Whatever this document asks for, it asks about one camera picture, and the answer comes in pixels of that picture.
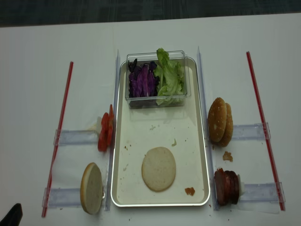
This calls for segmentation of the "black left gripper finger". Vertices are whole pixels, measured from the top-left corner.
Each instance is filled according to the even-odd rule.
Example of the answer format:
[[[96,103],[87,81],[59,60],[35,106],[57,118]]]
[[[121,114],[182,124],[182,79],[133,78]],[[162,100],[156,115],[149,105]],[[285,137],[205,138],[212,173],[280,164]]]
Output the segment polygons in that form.
[[[0,226],[19,226],[22,217],[22,205],[20,203],[16,203],[0,221]]]

